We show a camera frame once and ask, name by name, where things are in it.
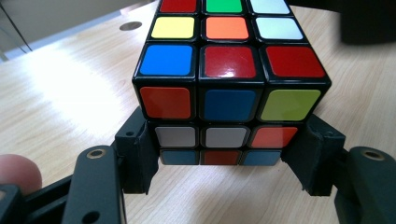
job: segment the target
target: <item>table surface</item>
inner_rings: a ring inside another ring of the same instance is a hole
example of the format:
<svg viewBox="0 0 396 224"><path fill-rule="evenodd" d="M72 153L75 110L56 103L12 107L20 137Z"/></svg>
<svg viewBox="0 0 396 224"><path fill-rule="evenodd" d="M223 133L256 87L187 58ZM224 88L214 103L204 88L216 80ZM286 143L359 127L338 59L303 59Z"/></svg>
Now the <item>table surface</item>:
<svg viewBox="0 0 396 224"><path fill-rule="evenodd" d="M109 145L138 106L131 83L157 2L0 65L0 154L35 161L47 186L78 154ZM346 47L336 13L293 7L332 87L315 114L345 148L396 157L396 45ZM143 25L121 31L129 21ZM310 197L289 166L163 166L149 195L125 197L130 223L338 223L331 197Z"/></svg>

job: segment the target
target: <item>green sticker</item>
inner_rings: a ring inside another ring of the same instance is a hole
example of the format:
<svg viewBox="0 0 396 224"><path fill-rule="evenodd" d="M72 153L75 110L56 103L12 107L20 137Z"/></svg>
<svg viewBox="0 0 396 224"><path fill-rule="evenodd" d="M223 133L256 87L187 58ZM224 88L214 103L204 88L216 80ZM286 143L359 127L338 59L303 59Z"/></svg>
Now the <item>green sticker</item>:
<svg viewBox="0 0 396 224"><path fill-rule="evenodd" d="M305 119L320 96L318 90L272 91L262 111L262 120L299 121Z"/></svg>
<svg viewBox="0 0 396 224"><path fill-rule="evenodd" d="M242 12L241 0L206 0L207 12Z"/></svg>

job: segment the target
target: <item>rubik's cube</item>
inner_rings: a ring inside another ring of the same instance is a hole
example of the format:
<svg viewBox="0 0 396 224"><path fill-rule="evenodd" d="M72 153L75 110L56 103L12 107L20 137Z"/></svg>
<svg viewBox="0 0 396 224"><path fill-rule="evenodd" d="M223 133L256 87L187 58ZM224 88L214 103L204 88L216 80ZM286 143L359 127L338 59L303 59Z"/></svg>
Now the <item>rubik's cube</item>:
<svg viewBox="0 0 396 224"><path fill-rule="evenodd" d="M133 83L171 165L274 165L331 86L284 0L162 0Z"/></svg>

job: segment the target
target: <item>screw hole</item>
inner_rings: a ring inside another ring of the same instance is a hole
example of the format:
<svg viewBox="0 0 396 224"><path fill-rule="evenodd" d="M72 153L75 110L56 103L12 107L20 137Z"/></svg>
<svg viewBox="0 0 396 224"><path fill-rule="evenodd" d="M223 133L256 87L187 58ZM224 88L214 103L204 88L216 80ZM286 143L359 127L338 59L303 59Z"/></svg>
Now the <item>screw hole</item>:
<svg viewBox="0 0 396 224"><path fill-rule="evenodd" d="M385 157L382 154L372 151L372 150L364 150L362 152L362 154L366 158L374 160L374 161L383 161L385 159Z"/></svg>
<svg viewBox="0 0 396 224"><path fill-rule="evenodd" d="M104 149L95 149L95 150L90 151L88 153L87 157L89 159L99 159L99 158L105 156L105 154L106 154L106 151Z"/></svg>
<svg viewBox="0 0 396 224"><path fill-rule="evenodd" d="M132 30L135 30L135 29L139 28L140 26L142 26L142 22L140 22L140 21L131 21L131 22L124 23L122 26L120 26L120 30L122 30L122 31L132 31Z"/></svg>
<svg viewBox="0 0 396 224"><path fill-rule="evenodd" d="M90 212L87 213L84 218L82 219L82 223L84 224L90 224L94 223L99 219L100 214L98 212Z"/></svg>

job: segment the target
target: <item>black object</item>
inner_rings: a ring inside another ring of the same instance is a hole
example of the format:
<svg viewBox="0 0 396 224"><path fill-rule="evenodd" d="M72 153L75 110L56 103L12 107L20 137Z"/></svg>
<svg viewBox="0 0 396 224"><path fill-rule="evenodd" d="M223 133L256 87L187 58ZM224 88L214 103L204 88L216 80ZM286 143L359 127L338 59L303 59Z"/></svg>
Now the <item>black object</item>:
<svg viewBox="0 0 396 224"><path fill-rule="evenodd" d="M343 134L312 115L282 160L310 195L328 196L332 185L338 188L335 207L341 224L392 223L395 160L368 147L347 152L344 141ZM73 176L25 198L15 186L0 186L0 224L125 223L122 190L148 193L158 155L137 108L111 147L91 147L78 156Z"/></svg>
<svg viewBox="0 0 396 224"><path fill-rule="evenodd" d="M288 0L288 3L339 12L341 41L348 45L396 41L395 0Z"/></svg>

